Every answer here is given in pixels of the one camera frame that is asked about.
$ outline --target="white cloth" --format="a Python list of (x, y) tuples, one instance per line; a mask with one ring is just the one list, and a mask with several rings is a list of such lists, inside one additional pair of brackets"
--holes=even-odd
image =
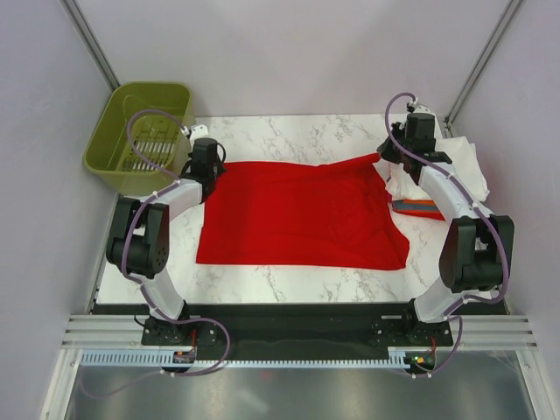
[[(442, 138), (436, 140), (436, 151), (444, 151), (453, 161), (459, 179), (478, 201), (487, 199), (488, 185), (476, 158), (476, 148), (466, 137)], [(401, 164), (391, 164), (380, 160), (375, 169), (385, 179), (385, 190), (394, 200), (430, 200), (430, 196), (414, 183)]]

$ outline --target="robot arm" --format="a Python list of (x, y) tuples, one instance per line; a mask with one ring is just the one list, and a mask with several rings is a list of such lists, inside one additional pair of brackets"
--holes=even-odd
[[(396, 122), (391, 133), (406, 150), (450, 173), (464, 191), (468, 190), (456, 176), (449, 157), (435, 151), (435, 116), (424, 106), (414, 102), (408, 106), (405, 123)], [(487, 217), (499, 234), (511, 264), (514, 223), (508, 216), (496, 216), (480, 203), (472, 203), (459, 186), (437, 168), (423, 164), (402, 153), (388, 138), (377, 150), (381, 158), (394, 164), (403, 164), (404, 170), (425, 190), (449, 223), (449, 232), (439, 259), (439, 277), (420, 297), (409, 304), (408, 329), (419, 325), (438, 324), (446, 321), (454, 305), (467, 297), (477, 297), (483, 292), (495, 293), (501, 286), (503, 271), (497, 245), (480, 219)]]
[[(171, 319), (189, 318), (186, 303), (175, 290), (165, 268), (169, 258), (169, 226), (173, 219), (188, 208), (206, 201), (214, 191), (218, 177), (225, 171), (223, 160), (218, 155), (218, 147), (218, 142), (211, 138), (198, 138), (194, 141), (191, 160), (177, 181), (178, 186), (153, 200), (145, 208), (130, 243), (127, 271), (134, 273), (142, 281), (144, 291), (149, 294), (153, 303), (150, 315), (161, 320), (161, 324), (164, 321), (157, 310)], [(106, 257), (119, 269), (132, 218), (141, 203), (149, 197), (122, 197), (117, 201)]]

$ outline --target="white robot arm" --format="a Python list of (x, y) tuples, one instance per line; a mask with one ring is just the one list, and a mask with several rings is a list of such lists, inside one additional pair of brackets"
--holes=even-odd
[[(449, 157), (435, 151), (435, 116), (416, 101), (409, 103), (408, 111), (407, 121), (392, 124), (389, 138), (377, 151), (381, 158), (403, 164), (450, 225), (439, 259), (439, 278), (410, 302), (408, 329), (414, 329), (418, 324), (442, 323), (460, 304), (480, 298), (483, 292), (499, 291), (504, 279), (502, 264), (511, 264), (514, 223), (473, 200)], [(488, 224), (497, 235), (489, 231)], [(501, 247), (506, 261), (498, 250)]]

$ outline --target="connector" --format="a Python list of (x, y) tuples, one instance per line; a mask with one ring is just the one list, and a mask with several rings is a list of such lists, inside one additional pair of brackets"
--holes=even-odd
[(194, 141), (198, 138), (208, 137), (208, 135), (208, 127), (204, 124), (197, 124), (191, 127), (191, 136), (189, 138), (191, 141)]

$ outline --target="table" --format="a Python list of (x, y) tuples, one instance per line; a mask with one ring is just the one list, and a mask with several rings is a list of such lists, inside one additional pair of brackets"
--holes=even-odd
[[(403, 121), (405, 115), (392, 115)], [(387, 137), (382, 115), (290, 115), (200, 118), (227, 149), (227, 161), (266, 160), (319, 165), (375, 151)], [(441, 137), (437, 127), (436, 138)], [(167, 268), (188, 303), (318, 303), (407, 301), (438, 277), (447, 226), (442, 221), (392, 213), (410, 241), (405, 269), (381, 271), (296, 266), (198, 265), (203, 206), (171, 223)], [(137, 285), (103, 264), (98, 305), (142, 304)]]

